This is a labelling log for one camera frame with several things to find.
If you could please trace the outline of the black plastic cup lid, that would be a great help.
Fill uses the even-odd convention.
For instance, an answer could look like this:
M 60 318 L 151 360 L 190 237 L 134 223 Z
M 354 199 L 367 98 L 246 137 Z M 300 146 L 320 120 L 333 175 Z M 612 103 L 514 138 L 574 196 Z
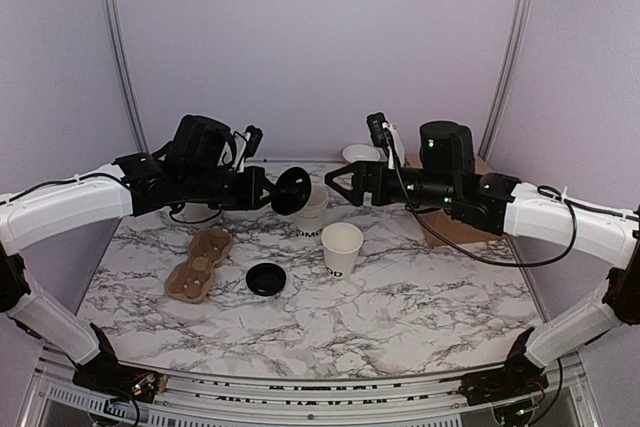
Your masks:
M 280 215 L 295 214 L 306 206 L 311 190 L 309 174 L 301 167 L 291 167 L 283 172 L 274 184 L 271 191 L 271 207 Z

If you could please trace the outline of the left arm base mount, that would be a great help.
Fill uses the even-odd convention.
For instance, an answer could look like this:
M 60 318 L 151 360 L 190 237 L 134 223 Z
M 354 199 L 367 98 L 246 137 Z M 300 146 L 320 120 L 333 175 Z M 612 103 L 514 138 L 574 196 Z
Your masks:
M 108 343 L 100 343 L 98 354 L 85 364 L 73 363 L 77 386 L 138 402 L 152 403 L 163 376 L 152 370 L 122 364 Z

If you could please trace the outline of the stack of white paper cups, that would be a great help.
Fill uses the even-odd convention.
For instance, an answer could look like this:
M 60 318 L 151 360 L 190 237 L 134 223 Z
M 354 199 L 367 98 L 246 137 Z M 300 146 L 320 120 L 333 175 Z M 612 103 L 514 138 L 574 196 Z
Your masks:
M 328 203 L 327 188 L 322 184 L 313 184 L 306 205 L 294 215 L 295 233 L 299 238 L 317 245 L 321 243 Z

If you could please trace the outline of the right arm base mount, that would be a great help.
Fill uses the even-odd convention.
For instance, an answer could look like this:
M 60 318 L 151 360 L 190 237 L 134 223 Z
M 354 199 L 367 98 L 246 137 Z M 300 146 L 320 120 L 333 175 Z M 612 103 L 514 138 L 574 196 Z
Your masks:
M 549 381 L 533 364 L 505 364 L 502 367 L 465 374 L 458 393 L 469 406 L 497 402 L 541 391 Z

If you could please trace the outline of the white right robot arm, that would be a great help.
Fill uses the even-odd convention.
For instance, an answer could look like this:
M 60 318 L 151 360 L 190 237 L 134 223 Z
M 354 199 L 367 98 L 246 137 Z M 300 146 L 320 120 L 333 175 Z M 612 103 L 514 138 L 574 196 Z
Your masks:
M 603 334 L 639 321 L 639 213 L 584 202 L 548 185 L 476 170 L 471 130 L 452 121 L 420 126 L 420 163 L 406 165 L 394 126 L 383 115 L 368 117 L 384 161 L 357 161 L 328 173 L 325 184 L 360 206 L 403 204 L 412 214 L 435 209 L 478 231 L 534 239 L 558 247 L 538 269 L 573 255 L 603 261 L 608 276 L 594 291 L 551 321 L 521 334 L 495 377 L 506 395 L 515 395 L 534 374 Z

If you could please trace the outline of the white paper cup with print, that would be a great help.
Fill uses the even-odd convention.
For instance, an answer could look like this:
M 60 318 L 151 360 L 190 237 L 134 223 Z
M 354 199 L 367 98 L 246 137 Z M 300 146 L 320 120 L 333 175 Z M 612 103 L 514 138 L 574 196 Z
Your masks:
M 336 279 L 351 275 L 364 243 L 362 231 L 350 223 L 333 223 L 324 228 L 321 242 L 327 272 Z

